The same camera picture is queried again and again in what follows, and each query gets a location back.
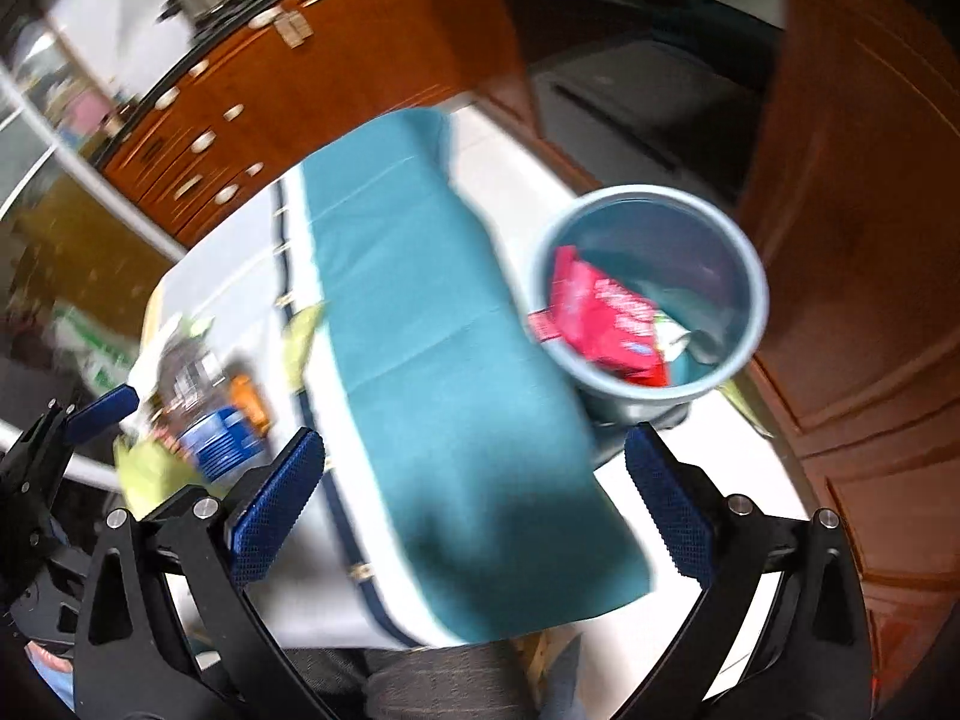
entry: gray pants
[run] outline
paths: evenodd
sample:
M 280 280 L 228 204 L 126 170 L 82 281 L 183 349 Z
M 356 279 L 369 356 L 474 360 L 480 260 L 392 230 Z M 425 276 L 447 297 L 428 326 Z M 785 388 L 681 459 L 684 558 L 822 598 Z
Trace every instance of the gray pants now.
M 401 653 L 286 654 L 343 720 L 536 720 L 517 653 L 507 642 Z

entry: wooden door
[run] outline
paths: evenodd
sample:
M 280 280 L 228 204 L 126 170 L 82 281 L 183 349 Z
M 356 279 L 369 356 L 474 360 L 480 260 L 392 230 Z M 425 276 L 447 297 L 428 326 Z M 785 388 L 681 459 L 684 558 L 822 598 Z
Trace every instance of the wooden door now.
M 429 0 L 304 0 L 299 7 L 371 117 L 440 103 L 462 89 Z
M 533 95 L 514 24 L 503 0 L 432 0 L 467 89 L 488 113 L 508 117 L 512 130 L 536 138 Z
M 271 23 L 243 26 L 198 77 L 198 90 L 218 108 L 219 129 L 250 164 L 285 170 L 355 127 L 350 114 L 366 113 L 324 48 L 317 35 L 290 47 Z
M 960 62 L 901 0 L 789 0 L 740 222 L 752 370 L 853 538 L 880 699 L 960 597 Z

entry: pink item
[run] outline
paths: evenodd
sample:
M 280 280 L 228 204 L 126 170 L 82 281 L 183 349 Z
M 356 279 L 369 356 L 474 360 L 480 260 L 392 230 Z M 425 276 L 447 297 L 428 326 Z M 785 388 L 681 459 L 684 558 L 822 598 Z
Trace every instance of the pink item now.
M 110 103 L 103 95 L 93 89 L 85 89 L 67 105 L 64 124 L 72 132 L 86 138 L 97 131 L 110 110 Z
M 527 314 L 527 322 L 534 333 L 534 338 L 539 343 L 560 338 L 560 331 L 557 329 L 557 325 L 553 323 L 553 317 L 550 316 L 550 309 L 548 308 L 535 311 L 533 314 Z
M 631 383 L 663 386 L 664 359 L 656 348 L 656 305 L 560 247 L 550 314 L 560 336 L 586 360 Z

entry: red snack wrapper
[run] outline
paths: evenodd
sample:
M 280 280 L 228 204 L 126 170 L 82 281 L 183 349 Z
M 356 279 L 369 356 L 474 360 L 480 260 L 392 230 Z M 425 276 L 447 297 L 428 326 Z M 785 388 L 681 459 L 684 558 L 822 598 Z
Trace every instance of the red snack wrapper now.
M 656 305 L 560 247 L 554 261 L 550 313 L 560 336 L 594 365 L 632 384 L 665 386 L 656 348 Z

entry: silver screw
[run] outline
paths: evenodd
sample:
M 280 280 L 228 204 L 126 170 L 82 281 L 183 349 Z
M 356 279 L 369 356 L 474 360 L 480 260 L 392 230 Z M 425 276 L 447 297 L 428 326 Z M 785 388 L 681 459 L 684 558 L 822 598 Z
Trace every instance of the silver screw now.
M 834 512 L 833 509 L 820 509 L 817 519 L 824 528 L 830 528 L 831 530 L 840 524 L 840 517 L 837 517 L 837 512 Z
M 127 512 L 124 509 L 114 509 L 107 515 L 107 528 L 116 530 L 127 521 Z
M 744 517 L 745 514 L 750 514 L 754 510 L 754 503 L 746 495 L 736 493 L 727 499 L 727 508 L 734 514 Z
M 199 519 L 209 519 L 213 517 L 214 514 L 217 514 L 219 507 L 220 504 L 217 503 L 216 498 L 200 498 L 200 500 L 193 505 L 193 514 Z

